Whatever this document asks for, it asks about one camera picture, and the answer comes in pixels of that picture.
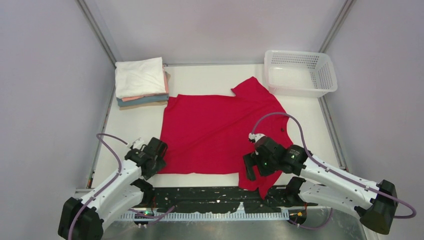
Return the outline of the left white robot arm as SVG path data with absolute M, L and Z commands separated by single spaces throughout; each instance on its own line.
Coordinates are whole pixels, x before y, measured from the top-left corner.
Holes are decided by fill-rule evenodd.
M 80 198 L 70 197 L 62 207 L 58 235 L 65 240 L 100 240 L 104 231 L 131 208 L 153 204 L 155 191 L 148 180 L 165 166 L 168 145 L 152 137 L 138 138 L 117 169 L 99 186 Z

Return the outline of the red t shirt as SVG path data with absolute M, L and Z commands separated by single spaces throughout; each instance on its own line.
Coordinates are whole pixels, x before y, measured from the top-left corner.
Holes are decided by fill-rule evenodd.
M 238 174 L 238 186 L 265 198 L 281 176 L 247 178 L 243 157 L 254 151 L 250 133 L 260 133 L 284 147 L 292 145 L 284 109 L 255 77 L 232 89 L 231 96 L 170 97 L 160 139 L 168 146 L 162 174 Z

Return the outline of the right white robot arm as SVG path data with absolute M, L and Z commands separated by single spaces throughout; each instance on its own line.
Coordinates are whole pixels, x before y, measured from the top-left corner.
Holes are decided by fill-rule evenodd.
M 264 134 L 249 134 L 254 151 L 243 156 L 250 181 L 277 171 L 293 174 L 282 200 L 293 207 L 301 204 L 326 206 L 357 219 L 366 228 L 388 235 L 398 207 L 393 183 L 362 179 L 337 169 L 298 145 L 283 147 Z

